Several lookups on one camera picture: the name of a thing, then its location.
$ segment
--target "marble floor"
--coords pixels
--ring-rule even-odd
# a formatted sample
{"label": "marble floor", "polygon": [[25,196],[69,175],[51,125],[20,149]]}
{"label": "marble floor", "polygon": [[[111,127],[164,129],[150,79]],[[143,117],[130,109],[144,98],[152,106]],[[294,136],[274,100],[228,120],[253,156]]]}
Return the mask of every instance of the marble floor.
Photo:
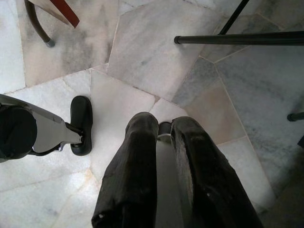
{"label": "marble floor", "polygon": [[[296,145],[304,122],[286,120],[304,110],[303,47],[173,43],[176,35],[216,34],[239,0],[67,2],[80,18],[76,29],[37,9],[56,42],[48,48],[23,1],[0,0],[0,93],[66,122],[73,97],[89,97],[93,149],[76,157],[66,146],[1,163],[0,228],[92,227],[105,169],[141,111],[159,122],[195,118],[236,170],[265,227],[278,227],[277,216],[286,226],[301,224],[300,210],[284,214],[304,204],[302,175],[294,175],[304,165]],[[301,0],[251,0],[229,33],[303,29]],[[158,143],[158,228],[181,227],[180,211],[167,210],[179,208],[173,160],[170,145]]]}

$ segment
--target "black metal rod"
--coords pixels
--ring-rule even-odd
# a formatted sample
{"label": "black metal rod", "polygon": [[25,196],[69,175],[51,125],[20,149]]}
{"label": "black metal rod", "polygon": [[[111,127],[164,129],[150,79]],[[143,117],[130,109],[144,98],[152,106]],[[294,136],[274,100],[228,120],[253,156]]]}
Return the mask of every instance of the black metal rod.
{"label": "black metal rod", "polygon": [[219,32],[219,35],[225,35],[228,32],[228,30],[233,25],[233,23],[238,18],[238,16],[240,15],[240,13],[242,12],[242,10],[244,9],[244,7],[247,5],[248,2],[249,2],[249,0],[242,0],[241,1],[241,3],[239,4],[239,6],[237,7],[237,9],[234,11],[234,13],[232,14],[232,16],[227,21],[226,25]]}
{"label": "black metal rod", "polygon": [[294,113],[294,114],[289,114],[287,116],[287,119],[291,122],[297,121],[297,120],[304,120],[304,112],[302,113]]}
{"label": "black metal rod", "polygon": [[175,37],[176,44],[304,45],[304,31]]}
{"label": "black metal rod", "polygon": [[24,3],[25,3],[25,8],[28,13],[30,23],[34,27],[35,31],[38,33],[38,35],[41,37],[41,39],[46,43],[46,45],[48,47],[53,47],[55,45],[55,43],[46,34],[46,32],[43,30],[41,24],[39,23],[39,20],[37,18],[37,14],[36,14],[36,10],[35,10],[35,5],[28,0],[24,0]]}

